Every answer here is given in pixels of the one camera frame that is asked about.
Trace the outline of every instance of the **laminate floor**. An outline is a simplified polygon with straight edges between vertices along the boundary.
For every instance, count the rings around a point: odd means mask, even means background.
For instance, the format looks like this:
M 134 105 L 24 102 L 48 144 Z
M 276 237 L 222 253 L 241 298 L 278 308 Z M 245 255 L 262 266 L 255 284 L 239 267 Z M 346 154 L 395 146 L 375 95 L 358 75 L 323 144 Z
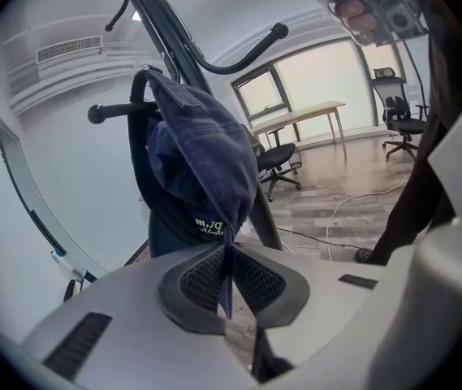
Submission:
M 341 145 L 303 150 L 303 166 L 298 175 L 287 174 L 301 183 L 301 190 L 286 182 L 278 182 L 274 187 L 270 209 L 276 226 L 325 240 L 326 226 L 342 200 L 362 193 L 384 192 L 400 184 L 411 173 L 413 160 L 405 152 L 396 152 L 386 162 L 382 142 L 390 139 L 383 136 L 347 141 L 346 162 Z M 390 193 L 345 202 L 330 223 L 329 241 L 373 248 L 405 182 Z M 262 186 L 266 192 L 269 182 Z M 253 228 L 244 233 L 247 230 L 240 231 L 237 241 L 260 244 Z M 280 231 L 279 235 L 295 254 L 329 258 L 326 244 L 290 232 Z M 355 251 L 356 248 L 330 246 L 334 261 L 351 261 Z M 236 288 L 233 304 L 233 317 L 227 323 L 227 344 L 240 362 L 248 366 L 253 359 L 256 321 Z

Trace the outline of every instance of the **denim cap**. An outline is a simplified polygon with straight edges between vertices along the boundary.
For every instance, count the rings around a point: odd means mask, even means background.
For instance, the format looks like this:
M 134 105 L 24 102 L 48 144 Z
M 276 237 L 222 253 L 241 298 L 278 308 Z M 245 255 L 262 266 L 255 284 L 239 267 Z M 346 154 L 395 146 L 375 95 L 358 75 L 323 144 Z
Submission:
M 164 120 L 150 122 L 153 173 L 172 195 L 215 210 L 229 245 L 256 196 L 257 163 L 247 135 L 211 95 L 152 71 L 146 77 Z
M 223 222 L 184 159 L 166 122 L 149 119 L 149 164 L 158 183 L 171 195 L 184 202 L 184 209 L 203 232 L 223 236 Z

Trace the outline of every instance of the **black metal hook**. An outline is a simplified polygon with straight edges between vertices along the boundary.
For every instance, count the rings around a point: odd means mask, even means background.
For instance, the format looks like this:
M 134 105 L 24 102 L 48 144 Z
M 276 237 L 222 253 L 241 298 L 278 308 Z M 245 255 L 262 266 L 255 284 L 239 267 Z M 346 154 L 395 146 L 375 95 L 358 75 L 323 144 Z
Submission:
M 175 31 L 179 35 L 179 38 L 181 38 L 184 47 L 189 50 L 195 61 L 205 70 L 218 75 L 228 75 L 242 71 L 259 58 L 259 56 L 269 49 L 277 40 L 284 39 L 288 36 L 287 25 L 276 23 L 270 29 L 270 33 L 261 39 L 261 41 L 259 41 L 240 61 L 226 67 L 217 67 L 215 65 L 211 65 L 205 60 L 204 55 L 201 53 L 200 49 L 198 49 L 198 46 L 192 39 L 184 23 L 176 14 L 175 9 L 167 3 L 162 3 L 161 9 L 163 10 L 164 15 L 166 15 L 172 23 Z
M 127 5 L 130 3 L 130 0 L 124 0 L 123 5 L 120 7 L 119 11 L 115 13 L 114 18 L 104 27 L 107 32 L 111 32 L 114 28 L 114 25 L 117 23 L 117 20 L 121 18 L 124 12 L 127 9 Z

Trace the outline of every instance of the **office chair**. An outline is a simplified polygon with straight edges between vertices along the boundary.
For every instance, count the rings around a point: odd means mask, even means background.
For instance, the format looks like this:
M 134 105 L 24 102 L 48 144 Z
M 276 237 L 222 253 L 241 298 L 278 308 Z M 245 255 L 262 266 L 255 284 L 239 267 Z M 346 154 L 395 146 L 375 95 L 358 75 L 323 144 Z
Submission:
M 386 160 L 389 161 L 390 155 L 394 152 L 405 150 L 416 161 L 413 150 L 418 150 L 418 147 L 410 143 L 411 135 L 422 134 L 425 129 L 425 121 L 411 117 L 409 104 L 405 97 L 404 82 L 402 78 L 395 76 L 393 69 L 376 69 L 375 76 L 376 78 L 372 80 L 373 87 L 384 105 L 382 119 L 386 123 L 388 130 L 398 132 L 403 136 L 401 142 L 384 141 L 382 143 L 384 149 L 386 145 L 396 146 L 386 153 Z M 426 108 L 426 106 L 419 107 L 421 111 Z
M 297 180 L 293 180 L 283 176 L 288 172 L 292 172 L 293 169 L 289 168 L 282 171 L 281 165 L 288 162 L 288 159 L 294 154 L 296 150 L 296 145 L 293 143 L 287 143 L 286 145 L 279 144 L 279 136 L 278 131 L 282 130 L 283 127 L 274 130 L 273 133 L 276 146 L 272 149 L 265 150 L 265 147 L 261 144 L 261 142 L 252 135 L 252 133 L 242 124 L 245 132 L 247 133 L 248 141 L 250 142 L 254 154 L 256 155 L 257 160 L 257 171 L 268 171 L 270 175 L 266 178 L 260 180 L 261 184 L 265 182 L 270 182 L 269 190 L 266 194 L 266 198 L 269 202 L 273 202 L 274 199 L 272 198 L 272 189 L 274 189 L 274 185 L 278 180 L 282 180 L 284 182 L 288 182 L 289 184 L 294 184 L 296 189 L 299 191 L 301 189 L 301 184 Z

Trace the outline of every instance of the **dark fabric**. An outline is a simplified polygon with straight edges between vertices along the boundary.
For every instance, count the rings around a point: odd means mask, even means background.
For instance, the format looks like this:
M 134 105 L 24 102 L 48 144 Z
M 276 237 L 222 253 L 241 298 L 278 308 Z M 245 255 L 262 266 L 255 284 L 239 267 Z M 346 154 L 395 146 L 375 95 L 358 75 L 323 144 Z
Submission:
M 149 215 L 149 255 L 151 258 L 174 253 L 187 247 L 188 245 L 170 232 L 153 212 Z
M 158 183 L 171 195 L 190 204 L 203 204 L 207 200 L 164 121 L 149 120 L 148 156 Z
M 389 129 L 406 134 L 422 134 L 425 129 L 425 121 L 419 119 L 402 119 L 391 121 Z
M 446 222 L 455 216 L 440 180 L 427 161 L 446 134 L 447 129 L 431 108 L 409 181 L 390 213 L 386 230 L 365 262 L 386 265 L 392 252 L 413 243 L 434 216 L 437 223 Z
M 409 181 L 368 263 L 387 264 L 396 248 L 413 243 L 429 223 L 433 228 L 455 216 L 449 198 L 427 158 L 462 112 L 462 29 L 451 23 L 453 18 L 446 18 L 445 11 L 436 2 L 421 0 L 421 9 L 430 30 L 429 118 Z
M 209 212 L 214 208 L 232 242 L 256 196 L 257 164 L 247 135 L 209 94 L 152 71 L 147 77 L 164 118 L 164 124 L 155 125 L 150 134 L 153 170 L 163 171 L 158 179 L 175 196 L 208 206 Z M 183 193 L 184 181 L 188 193 Z
M 296 145 L 293 143 L 273 147 L 257 158 L 257 166 L 260 171 L 268 171 L 273 167 L 281 166 L 288 162 L 288 159 L 294 154 L 294 150 L 296 150 Z
M 430 105 L 450 129 L 462 110 L 462 28 L 446 17 L 438 0 L 421 0 L 430 31 Z

